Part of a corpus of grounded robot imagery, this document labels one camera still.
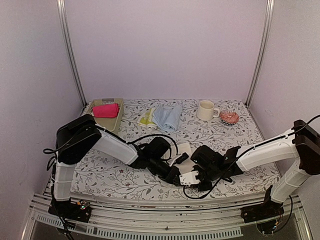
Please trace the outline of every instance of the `tray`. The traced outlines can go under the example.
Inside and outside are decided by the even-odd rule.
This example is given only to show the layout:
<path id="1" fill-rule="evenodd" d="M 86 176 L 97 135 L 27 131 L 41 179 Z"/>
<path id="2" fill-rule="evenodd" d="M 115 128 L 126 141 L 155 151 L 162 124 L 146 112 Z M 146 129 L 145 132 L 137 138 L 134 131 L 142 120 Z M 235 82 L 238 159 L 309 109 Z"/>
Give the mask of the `tray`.
<path id="1" fill-rule="evenodd" d="M 124 99 L 123 98 L 94 99 L 89 104 L 89 107 L 87 107 L 84 110 L 84 114 L 92 115 L 93 107 L 101 106 L 101 105 L 105 105 L 105 104 L 113 104 L 113 103 L 119 104 L 119 113 L 118 113 L 117 117 L 112 117 L 112 118 L 110 118 L 110 117 L 94 117 L 94 120 L 97 124 L 101 125 L 102 127 L 105 127 L 110 132 L 113 132 L 114 134 L 118 135 L 121 118 L 124 113 Z"/>

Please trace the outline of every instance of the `light blue towel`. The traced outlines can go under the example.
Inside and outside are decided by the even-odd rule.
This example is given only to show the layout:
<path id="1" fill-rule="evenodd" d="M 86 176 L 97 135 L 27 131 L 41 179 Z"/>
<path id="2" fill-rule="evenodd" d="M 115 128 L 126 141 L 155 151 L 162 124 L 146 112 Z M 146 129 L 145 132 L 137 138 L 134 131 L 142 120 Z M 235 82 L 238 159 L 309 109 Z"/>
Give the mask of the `light blue towel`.
<path id="1" fill-rule="evenodd" d="M 176 105 L 172 110 L 164 109 L 159 105 L 153 113 L 152 121 L 166 132 L 175 132 L 178 129 L 182 107 Z"/>

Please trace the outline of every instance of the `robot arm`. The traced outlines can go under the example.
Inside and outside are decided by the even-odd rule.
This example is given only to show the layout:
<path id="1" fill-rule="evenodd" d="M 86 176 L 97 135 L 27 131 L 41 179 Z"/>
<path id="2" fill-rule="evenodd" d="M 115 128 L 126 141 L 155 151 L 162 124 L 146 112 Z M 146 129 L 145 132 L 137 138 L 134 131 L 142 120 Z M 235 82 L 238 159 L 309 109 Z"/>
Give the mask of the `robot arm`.
<path id="1" fill-rule="evenodd" d="M 57 160 L 52 170 L 52 201 L 49 213 L 64 218 L 88 222 L 91 209 L 86 203 L 71 203 L 70 188 L 78 162 L 89 152 L 98 150 L 116 158 L 135 169 L 148 168 L 154 175 L 172 184 L 180 175 L 176 166 L 169 166 L 161 157 L 170 149 L 170 144 L 162 137 L 155 137 L 143 146 L 127 144 L 117 135 L 96 125 L 94 118 L 83 115 L 57 131 Z"/>
<path id="2" fill-rule="evenodd" d="M 233 147 L 222 156 L 207 146 L 199 147 L 191 156 L 197 165 L 194 173 L 182 174 L 184 185 L 195 185 L 198 189 L 211 190 L 211 181 L 243 174 L 260 165 L 281 160 L 294 160 L 285 175 L 266 191 L 264 202 L 244 207 L 244 221 L 254 222 L 279 216 L 284 213 L 283 202 L 312 175 L 320 174 L 320 135 L 302 120 L 283 134 L 255 145 Z"/>

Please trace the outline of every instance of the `table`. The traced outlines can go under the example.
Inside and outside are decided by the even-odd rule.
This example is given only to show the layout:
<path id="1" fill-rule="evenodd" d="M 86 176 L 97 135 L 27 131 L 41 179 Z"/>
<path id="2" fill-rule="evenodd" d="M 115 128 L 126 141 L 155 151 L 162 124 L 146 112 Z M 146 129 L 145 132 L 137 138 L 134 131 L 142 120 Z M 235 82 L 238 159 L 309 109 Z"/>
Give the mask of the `table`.
<path id="1" fill-rule="evenodd" d="M 147 134 L 167 134 L 164 131 L 148 131 L 138 126 L 141 114 L 159 104 L 173 108 L 182 106 L 178 131 L 168 135 L 177 143 L 189 142 L 193 149 L 207 145 L 214 151 L 224 154 L 228 148 L 245 146 L 262 141 L 254 120 L 241 101 L 212 100 L 217 107 L 230 109 L 238 113 L 240 119 L 234 126 L 226 126 L 220 119 L 202 121 L 196 117 L 199 100 L 195 99 L 136 99 L 124 101 L 119 136 L 127 141 L 135 140 Z M 259 166 L 242 175 L 233 176 L 233 182 L 221 181 L 207 198 L 227 198 L 264 192 L 279 180 L 274 163 Z M 133 169 L 104 153 L 91 150 L 78 163 L 72 182 L 71 192 L 131 200 L 186 200 L 181 187 L 173 187 L 147 169 Z M 188 191 L 190 196 L 199 196 L 196 190 Z"/>

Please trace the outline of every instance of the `white plastic part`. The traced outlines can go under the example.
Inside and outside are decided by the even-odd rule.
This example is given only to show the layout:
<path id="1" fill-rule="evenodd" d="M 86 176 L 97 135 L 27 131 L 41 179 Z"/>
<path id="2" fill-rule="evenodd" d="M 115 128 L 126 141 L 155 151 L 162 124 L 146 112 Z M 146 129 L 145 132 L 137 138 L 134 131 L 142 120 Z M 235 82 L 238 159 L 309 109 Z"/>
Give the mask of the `white plastic part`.
<path id="1" fill-rule="evenodd" d="M 281 134 L 281 136 L 286 137 L 272 141 L 262 146 L 255 147 L 254 149 L 248 151 L 236 162 L 236 164 L 242 171 L 245 172 L 264 164 L 269 164 L 284 159 L 299 158 L 296 145 L 292 143 L 292 140 L 295 138 L 295 135 L 288 136 L 288 134 L 291 132 L 292 130 L 290 129 Z M 243 153 L 250 147 L 254 147 L 254 145 L 241 147 L 237 153 L 237 156 L 239 156 L 241 153 Z"/>
<path id="2" fill-rule="evenodd" d="M 300 158 L 294 161 L 284 176 L 272 186 L 271 200 L 275 203 L 283 203 L 287 197 L 297 188 L 299 188 L 312 175 L 305 170 L 299 169 Z"/>
<path id="3" fill-rule="evenodd" d="M 56 163 L 54 180 L 54 197 L 57 201 L 67 201 L 70 198 L 70 188 L 77 164 L 68 165 Z"/>
<path id="4" fill-rule="evenodd" d="M 181 174 L 179 176 L 181 185 L 190 186 L 190 185 L 199 184 L 200 180 L 196 179 L 196 176 L 198 176 L 198 174 L 199 174 L 198 171 L 190 171 L 190 172 Z"/>
<path id="5" fill-rule="evenodd" d="M 128 145 L 107 132 L 100 132 L 101 138 L 92 149 L 108 154 L 127 165 L 132 164 L 137 159 L 138 153 L 133 145 Z"/>
<path id="6" fill-rule="evenodd" d="M 172 154 L 171 157 L 174 157 L 177 154 L 176 148 L 174 145 L 171 145 Z M 179 154 L 186 153 L 189 155 L 189 157 L 183 161 L 181 164 L 176 164 L 175 166 L 179 169 L 180 173 L 188 173 L 191 172 L 194 168 L 193 166 L 196 165 L 193 161 L 191 161 L 192 153 L 194 152 L 194 149 L 191 149 L 189 142 L 183 142 L 178 144 L 178 152 Z M 168 159 L 170 156 L 170 151 L 166 151 L 166 153 L 163 155 L 163 159 Z"/>
<path id="7" fill-rule="evenodd" d="M 172 157 L 170 160 L 167 161 L 167 163 L 169 164 L 169 167 L 172 167 L 173 164 L 176 163 L 176 160 L 178 158 L 180 158 L 182 156 L 182 154 L 178 154 L 178 155 L 175 155 L 174 157 Z"/>

